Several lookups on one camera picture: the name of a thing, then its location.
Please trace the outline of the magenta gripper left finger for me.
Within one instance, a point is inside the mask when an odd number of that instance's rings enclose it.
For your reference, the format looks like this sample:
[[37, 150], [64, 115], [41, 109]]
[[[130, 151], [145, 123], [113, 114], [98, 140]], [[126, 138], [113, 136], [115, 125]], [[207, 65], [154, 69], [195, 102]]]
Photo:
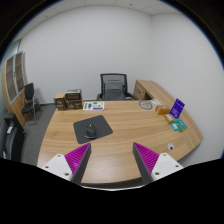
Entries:
[[91, 144], [87, 143], [66, 155], [56, 154], [42, 169], [80, 185], [90, 155]]

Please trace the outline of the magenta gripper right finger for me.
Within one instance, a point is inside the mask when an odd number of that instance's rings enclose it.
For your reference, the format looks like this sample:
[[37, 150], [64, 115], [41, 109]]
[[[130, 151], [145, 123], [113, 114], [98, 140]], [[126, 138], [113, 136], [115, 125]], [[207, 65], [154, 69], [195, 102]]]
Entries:
[[136, 142], [133, 143], [133, 155], [144, 184], [159, 180], [183, 168], [169, 154], [158, 154]]

